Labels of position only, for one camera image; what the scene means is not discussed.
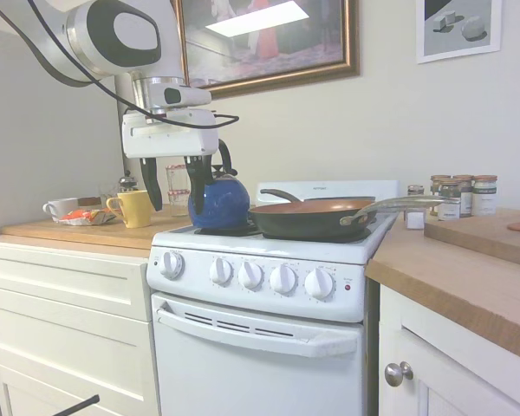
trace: cabinet door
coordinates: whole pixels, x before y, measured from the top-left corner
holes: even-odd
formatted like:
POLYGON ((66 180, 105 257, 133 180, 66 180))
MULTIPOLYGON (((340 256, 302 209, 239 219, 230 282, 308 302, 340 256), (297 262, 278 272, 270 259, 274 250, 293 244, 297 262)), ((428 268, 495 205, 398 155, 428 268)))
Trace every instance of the cabinet door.
MULTIPOLYGON (((77 397, 0 365, 0 402, 3 416, 51 416, 75 406, 88 397, 77 397)), ((92 405, 77 416, 120 416, 101 403, 92 405)))
POLYGON ((0 289, 0 366, 113 413, 158 416, 152 339, 151 323, 0 289))
POLYGON ((492 414, 520 416, 520 405, 410 331, 381 327, 381 416, 492 414), (385 367, 402 361, 410 365, 413 379, 391 387, 385 367))

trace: pan handle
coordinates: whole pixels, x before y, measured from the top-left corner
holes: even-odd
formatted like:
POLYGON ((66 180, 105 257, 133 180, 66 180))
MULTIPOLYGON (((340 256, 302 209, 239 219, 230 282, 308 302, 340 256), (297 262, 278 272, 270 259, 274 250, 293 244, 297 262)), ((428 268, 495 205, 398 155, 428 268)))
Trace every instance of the pan handle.
POLYGON ((373 211, 381 212, 401 212, 411 208, 433 208, 446 202, 447 204, 460 204, 460 201, 455 198, 437 197, 433 195, 420 196, 413 195, 411 197, 384 199, 375 204, 368 205, 362 208, 351 217, 341 218, 340 224, 342 226, 351 225, 358 217, 363 217, 373 211))
POLYGON ((283 199, 287 199, 289 202, 302 202, 295 195, 292 195, 286 191, 281 191, 279 189, 261 189, 260 193, 273 195, 274 197, 279 197, 283 199))

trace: white cup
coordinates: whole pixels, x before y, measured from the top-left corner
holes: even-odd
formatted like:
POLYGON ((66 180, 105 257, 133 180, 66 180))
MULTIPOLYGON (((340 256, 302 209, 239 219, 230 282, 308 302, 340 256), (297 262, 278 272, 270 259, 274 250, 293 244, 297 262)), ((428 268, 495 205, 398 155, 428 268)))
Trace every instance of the white cup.
POLYGON ((76 211, 78 209, 78 198, 57 199, 56 201, 49 201, 42 207, 42 210, 52 216, 52 219, 56 222, 62 219, 64 215, 68 215, 71 211, 76 211))

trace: stove knob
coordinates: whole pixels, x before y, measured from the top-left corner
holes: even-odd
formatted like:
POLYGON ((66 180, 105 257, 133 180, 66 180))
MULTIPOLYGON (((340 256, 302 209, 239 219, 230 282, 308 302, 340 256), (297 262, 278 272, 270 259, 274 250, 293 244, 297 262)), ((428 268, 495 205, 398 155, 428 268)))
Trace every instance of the stove knob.
POLYGON ((239 282, 246 288, 253 290, 262 281, 263 271, 254 263, 244 262, 239 271, 239 282))
POLYGON ((287 266, 279 266, 271 273, 270 286, 277 293, 289 293, 295 284, 296 274, 287 266))
POLYGON ((233 268, 229 262, 217 258, 210 267, 210 280, 217 284, 225 284, 230 281, 233 275, 233 268))
POLYGON ((324 270, 314 269, 306 276, 306 292, 318 300, 323 300, 333 291, 333 278, 324 270))
POLYGON ((170 280, 179 277, 183 270, 183 257, 174 251, 164 253, 159 260, 159 272, 170 280))

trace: oven door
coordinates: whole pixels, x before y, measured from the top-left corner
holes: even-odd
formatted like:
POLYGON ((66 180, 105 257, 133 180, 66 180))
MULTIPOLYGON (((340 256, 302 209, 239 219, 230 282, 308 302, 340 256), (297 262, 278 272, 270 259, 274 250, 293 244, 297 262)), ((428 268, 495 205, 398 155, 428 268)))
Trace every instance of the oven door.
POLYGON ((162 414, 361 416, 361 325, 153 295, 162 414))

